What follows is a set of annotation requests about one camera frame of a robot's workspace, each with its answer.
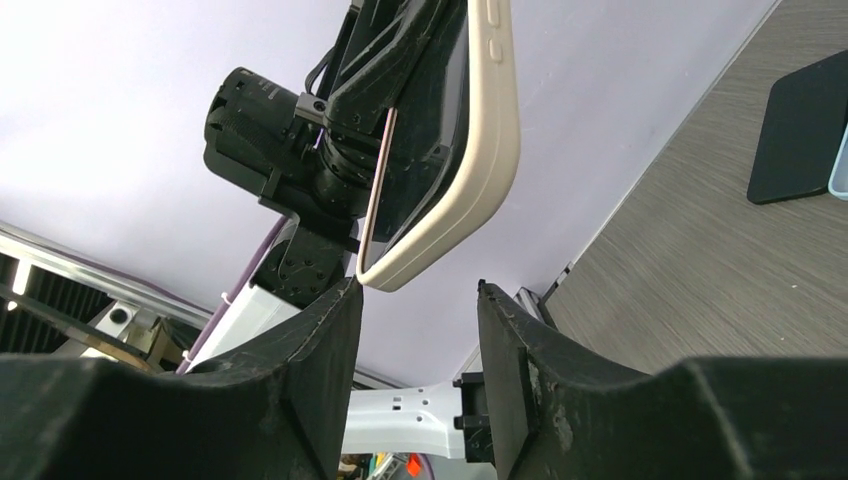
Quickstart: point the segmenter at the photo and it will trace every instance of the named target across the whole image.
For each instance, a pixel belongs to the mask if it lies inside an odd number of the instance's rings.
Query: black cable
[[[321,61],[318,62],[318,65],[316,65],[315,68],[306,75],[306,93],[312,95],[312,87],[315,85],[315,80],[318,79],[321,72],[323,72],[324,69],[327,68],[327,65],[330,64],[330,58],[333,57],[333,51],[335,51],[335,47],[330,48],[330,50],[328,50],[321,58]]]

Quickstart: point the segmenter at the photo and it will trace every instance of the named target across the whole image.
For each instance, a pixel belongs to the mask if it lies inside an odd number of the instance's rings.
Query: cable
[[[247,268],[245,268],[244,272],[242,272],[236,286],[230,291],[228,298],[235,298],[235,296],[241,292],[241,289],[244,288],[247,281],[250,280],[250,276],[253,275],[254,271],[256,271],[256,267],[259,266],[259,262],[262,261],[262,257],[265,256],[265,252],[268,250],[268,247],[271,246],[271,242],[274,241],[274,238],[277,237],[285,224],[285,217],[280,217],[280,219],[277,220],[277,223],[274,224],[274,227],[271,228],[271,231],[268,232],[268,235],[266,235],[262,240],[262,243],[259,244],[259,248],[256,249],[256,253],[253,254],[253,258],[250,259],[250,263],[247,264]],[[230,305],[222,300],[218,305],[218,308],[215,309],[215,313],[212,314],[212,317],[209,318],[209,321],[203,327],[203,330],[200,331],[200,335],[197,337],[197,341],[194,342],[194,345],[192,345],[188,355],[183,358],[183,361],[177,368],[177,375],[186,373],[188,367],[191,366],[191,362],[194,360],[194,357],[197,355],[197,352],[199,352],[203,345],[206,344],[206,340],[209,339],[212,331],[218,326],[218,322],[221,321],[221,318],[224,317],[224,314],[227,313],[229,308]]]
[[[315,80],[318,79],[318,76],[321,75],[321,72],[323,72],[324,69],[327,68],[327,65],[330,64],[330,58],[333,57],[334,51],[335,47],[331,47],[330,50],[328,50],[327,53],[325,53],[324,56],[321,57],[321,60],[318,62],[318,65],[316,65],[311,72],[306,74],[306,82],[304,82],[306,84],[306,93],[312,95],[312,87],[315,85]]]
[[[433,464],[430,463],[430,459],[427,455],[423,453],[416,453],[416,455],[418,455],[418,459],[421,460],[421,470],[424,472],[427,480],[436,480],[436,472],[433,471]]]

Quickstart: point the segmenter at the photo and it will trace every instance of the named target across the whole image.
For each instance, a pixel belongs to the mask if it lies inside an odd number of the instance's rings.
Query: white wall
[[[595,236],[775,0],[515,0],[522,158],[492,221],[395,294],[359,362],[450,378],[476,282],[544,290]],[[243,65],[299,92],[343,0],[0,8],[0,219],[214,306],[274,221],[207,172],[208,102]]]

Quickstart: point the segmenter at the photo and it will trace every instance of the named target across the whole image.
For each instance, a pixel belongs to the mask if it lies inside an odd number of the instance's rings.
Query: white plastic part
[[[375,180],[356,262],[363,285],[386,292],[402,287],[483,226],[509,193],[520,152],[510,11],[510,0],[468,0],[469,132],[462,163],[441,200],[366,268],[379,194]]]
[[[413,452],[465,458],[460,389],[431,387],[351,392],[342,453]]]
[[[253,285],[245,285],[227,313],[192,359],[195,365],[242,345],[266,330],[297,315],[300,309]]]
[[[827,189],[834,197],[848,201],[848,158],[846,158],[848,151],[845,148],[846,143],[848,143],[848,128],[842,135],[842,144],[839,146],[839,153],[836,154],[836,162],[833,164],[833,173],[830,174]]]

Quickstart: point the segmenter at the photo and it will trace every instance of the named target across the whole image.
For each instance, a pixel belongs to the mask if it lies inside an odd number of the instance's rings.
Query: phone screen
[[[362,240],[370,269],[438,203],[468,140],[466,2],[449,2],[443,21],[395,104],[388,155],[377,168],[371,231]]]

